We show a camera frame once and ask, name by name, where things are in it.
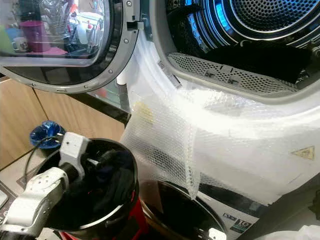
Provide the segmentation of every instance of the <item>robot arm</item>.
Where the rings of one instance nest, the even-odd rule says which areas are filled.
[[[40,235],[50,211],[61,200],[69,184],[84,177],[80,160],[89,141],[72,132],[64,135],[59,167],[52,167],[27,183],[25,191],[14,200],[0,227],[1,240],[30,240]]]

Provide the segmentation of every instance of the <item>yellow triangle sticker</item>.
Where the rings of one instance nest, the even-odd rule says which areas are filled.
[[[306,147],[298,151],[292,152],[292,154],[299,156],[304,159],[314,160],[315,159],[315,146]]]

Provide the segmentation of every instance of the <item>bubble wrap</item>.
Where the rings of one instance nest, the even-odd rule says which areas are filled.
[[[135,104],[121,141],[135,155],[140,179],[173,182],[192,198],[201,182],[267,205],[320,172],[315,152],[312,159],[294,154],[318,149],[319,113],[182,89]]]

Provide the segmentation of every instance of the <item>purple cup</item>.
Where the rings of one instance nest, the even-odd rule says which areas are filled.
[[[33,52],[42,53],[50,50],[51,46],[42,21],[24,21],[20,23],[20,27]]]

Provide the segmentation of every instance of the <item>wooden cabinet door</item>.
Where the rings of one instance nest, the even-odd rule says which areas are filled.
[[[125,130],[123,123],[68,95],[38,89],[35,92],[49,120],[57,122],[68,132],[87,138],[119,141]]]
[[[0,82],[0,169],[32,149],[29,134],[45,120],[31,87],[12,79]]]

